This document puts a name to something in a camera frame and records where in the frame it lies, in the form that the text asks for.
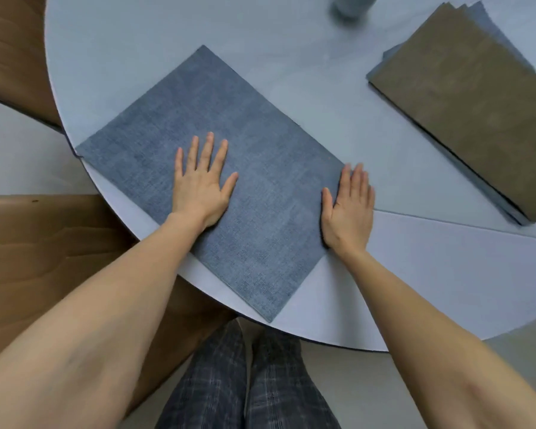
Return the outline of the grey cup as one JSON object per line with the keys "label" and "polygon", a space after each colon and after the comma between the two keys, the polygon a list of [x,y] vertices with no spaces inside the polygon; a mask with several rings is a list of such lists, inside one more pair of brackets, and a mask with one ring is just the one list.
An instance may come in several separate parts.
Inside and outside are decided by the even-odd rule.
{"label": "grey cup", "polygon": [[344,18],[357,20],[366,14],[377,0],[333,0],[333,7]]}

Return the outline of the person's right hand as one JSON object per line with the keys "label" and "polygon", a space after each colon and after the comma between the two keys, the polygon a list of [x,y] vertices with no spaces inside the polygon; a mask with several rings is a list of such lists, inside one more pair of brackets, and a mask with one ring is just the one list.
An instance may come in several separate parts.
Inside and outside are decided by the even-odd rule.
{"label": "person's right hand", "polygon": [[350,177],[354,168],[346,164],[342,169],[338,191],[334,199],[331,224],[322,224],[323,240],[343,261],[366,251],[373,227],[374,212],[367,209],[369,173],[364,170],[361,185],[361,202],[350,199]]}

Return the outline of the person's right forearm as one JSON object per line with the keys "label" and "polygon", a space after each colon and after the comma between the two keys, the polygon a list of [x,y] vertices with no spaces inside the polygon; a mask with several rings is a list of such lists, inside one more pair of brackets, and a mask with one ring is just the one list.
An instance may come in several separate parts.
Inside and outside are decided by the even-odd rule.
{"label": "person's right forearm", "polygon": [[340,245],[429,429],[536,429],[536,391],[478,337],[358,245]]}

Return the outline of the dark plaid trousers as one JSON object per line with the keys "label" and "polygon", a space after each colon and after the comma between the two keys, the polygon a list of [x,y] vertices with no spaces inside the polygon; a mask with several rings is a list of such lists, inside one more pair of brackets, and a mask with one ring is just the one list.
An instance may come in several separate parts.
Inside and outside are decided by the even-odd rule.
{"label": "dark plaid trousers", "polygon": [[155,429],[341,429],[302,359],[300,340],[268,328],[250,372],[236,320],[194,352]]}

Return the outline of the person's left hand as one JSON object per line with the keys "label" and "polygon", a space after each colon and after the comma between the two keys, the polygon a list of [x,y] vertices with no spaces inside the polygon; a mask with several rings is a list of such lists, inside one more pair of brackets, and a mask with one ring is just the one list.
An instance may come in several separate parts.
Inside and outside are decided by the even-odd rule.
{"label": "person's left hand", "polygon": [[202,149],[199,137],[193,136],[187,157],[183,156],[183,177],[175,179],[173,173],[172,212],[169,216],[169,220],[192,223],[200,233],[214,226],[229,206],[229,202],[223,201],[221,195],[224,185],[221,175],[229,143],[223,139],[216,154],[212,153],[208,172],[198,171]]}

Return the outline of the person's left forearm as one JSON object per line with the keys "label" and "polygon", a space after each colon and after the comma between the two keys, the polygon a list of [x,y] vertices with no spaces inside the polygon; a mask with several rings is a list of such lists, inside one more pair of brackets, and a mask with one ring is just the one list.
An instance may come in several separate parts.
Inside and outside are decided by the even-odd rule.
{"label": "person's left forearm", "polygon": [[0,429],[115,429],[205,228],[203,211],[173,212],[14,339],[0,353]]}

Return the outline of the blue woven placemat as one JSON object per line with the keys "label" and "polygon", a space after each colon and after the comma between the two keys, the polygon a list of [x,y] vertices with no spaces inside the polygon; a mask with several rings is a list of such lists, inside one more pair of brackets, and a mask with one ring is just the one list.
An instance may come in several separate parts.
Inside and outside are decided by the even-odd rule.
{"label": "blue woven placemat", "polygon": [[336,196],[338,158],[206,46],[76,150],[162,224],[177,150],[208,129],[229,141],[221,183],[239,178],[192,253],[270,323],[326,254],[321,190]]}

